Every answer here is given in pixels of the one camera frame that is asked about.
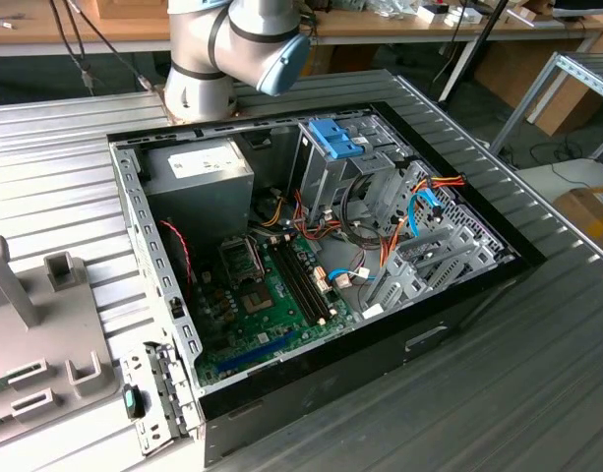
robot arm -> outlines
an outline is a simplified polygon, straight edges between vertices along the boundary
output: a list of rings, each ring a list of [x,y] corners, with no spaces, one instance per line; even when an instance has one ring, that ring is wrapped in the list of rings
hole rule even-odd
[[[305,65],[294,0],[170,0],[172,69],[165,104],[186,121],[228,116],[232,76],[269,95],[284,93]]]

motherboard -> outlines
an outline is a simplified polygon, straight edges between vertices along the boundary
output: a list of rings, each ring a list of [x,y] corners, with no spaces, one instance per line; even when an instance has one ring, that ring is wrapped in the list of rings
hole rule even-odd
[[[317,267],[301,236],[275,245],[242,238],[199,264],[190,304],[204,344],[196,362],[199,381],[215,384],[354,325],[353,313],[334,290],[316,288]]]

workbench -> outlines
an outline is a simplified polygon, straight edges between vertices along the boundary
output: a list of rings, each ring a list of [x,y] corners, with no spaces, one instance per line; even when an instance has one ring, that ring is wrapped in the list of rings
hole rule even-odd
[[[170,49],[167,17],[148,20],[101,20],[90,0],[78,0],[78,3],[119,51],[167,51]],[[65,33],[70,41],[75,42],[74,32],[69,22],[65,21],[67,16],[60,2],[57,4],[61,10],[61,19],[64,20]],[[0,57],[66,53],[47,1],[0,0],[0,16],[13,13],[24,13],[28,19],[12,21],[17,27],[14,30],[0,28]],[[449,42],[452,40],[454,32],[454,27],[445,24],[428,25],[415,16],[395,20],[372,12],[332,10],[329,13],[317,12],[317,17],[317,35],[313,37],[313,41],[320,46]],[[86,24],[80,20],[78,20],[78,24],[88,53],[108,51]],[[458,57],[457,64],[440,100],[444,100],[450,93],[484,26],[485,20],[480,25],[461,25],[455,41],[464,42],[465,47]],[[603,24],[592,18],[585,20],[582,24],[569,24],[559,29],[532,29],[520,22],[499,22],[491,32],[489,40],[582,38],[583,41],[577,51],[587,52],[602,33]]]
[[[279,98],[237,92],[253,115],[387,102],[549,261],[461,335],[211,470],[603,470],[603,253],[386,71],[307,78]],[[166,124],[152,93],[0,107],[0,234],[11,266],[63,250],[85,259],[114,366],[158,334],[105,135]],[[197,453],[184,440],[143,461],[115,395],[0,446],[0,470],[183,471]]]

blue plastic clip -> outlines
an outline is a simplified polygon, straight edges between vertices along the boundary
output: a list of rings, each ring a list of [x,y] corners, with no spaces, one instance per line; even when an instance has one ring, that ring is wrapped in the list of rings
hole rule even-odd
[[[331,119],[310,121],[310,130],[334,159],[344,159],[364,153],[364,148],[355,145],[349,139],[346,130],[340,128]]]

aluminum table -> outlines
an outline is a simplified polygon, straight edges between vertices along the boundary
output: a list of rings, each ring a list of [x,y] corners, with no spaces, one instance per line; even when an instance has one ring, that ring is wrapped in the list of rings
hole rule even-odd
[[[463,335],[211,470],[603,470],[603,253],[386,71],[308,78],[279,98],[238,95],[252,114],[386,101],[549,262]],[[12,267],[65,249],[85,259],[115,360],[156,328],[104,136],[165,124],[148,93],[0,107],[0,233]],[[0,470],[193,470],[196,450],[184,440],[143,460],[116,395],[0,446]]]

